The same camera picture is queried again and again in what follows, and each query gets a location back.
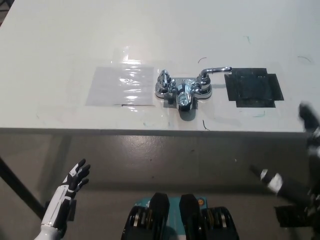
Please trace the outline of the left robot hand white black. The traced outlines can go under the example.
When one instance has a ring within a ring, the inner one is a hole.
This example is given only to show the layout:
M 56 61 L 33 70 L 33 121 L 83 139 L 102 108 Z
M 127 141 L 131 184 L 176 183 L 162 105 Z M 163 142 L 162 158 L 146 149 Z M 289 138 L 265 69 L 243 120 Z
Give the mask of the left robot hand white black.
M 68 172 L 51 198 L 42 219 L 42 225 L 57 230 L 62 230 L 67 225 L 77 192 L 89 182 L 87 176 L 90 168 L 86 160 L 82 159 Z

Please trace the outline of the right robot hand black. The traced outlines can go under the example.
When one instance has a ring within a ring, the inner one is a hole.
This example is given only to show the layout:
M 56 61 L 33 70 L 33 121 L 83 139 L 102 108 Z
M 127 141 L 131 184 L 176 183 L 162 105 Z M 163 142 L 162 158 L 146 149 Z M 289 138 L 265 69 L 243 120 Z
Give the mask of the right robot hand black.
M 299 118 L 307 134 L 306 153 L 308 157 L 309 183 L 305 186 L 280 173 L 273 173 L 255 165 L 250 171 L 259 178 L 272 193 L 292 204 L 290 210 L 294 220 L 301 220 L 305 226 L 320 231 L 320 117 L 305 102 L 299 104 Z

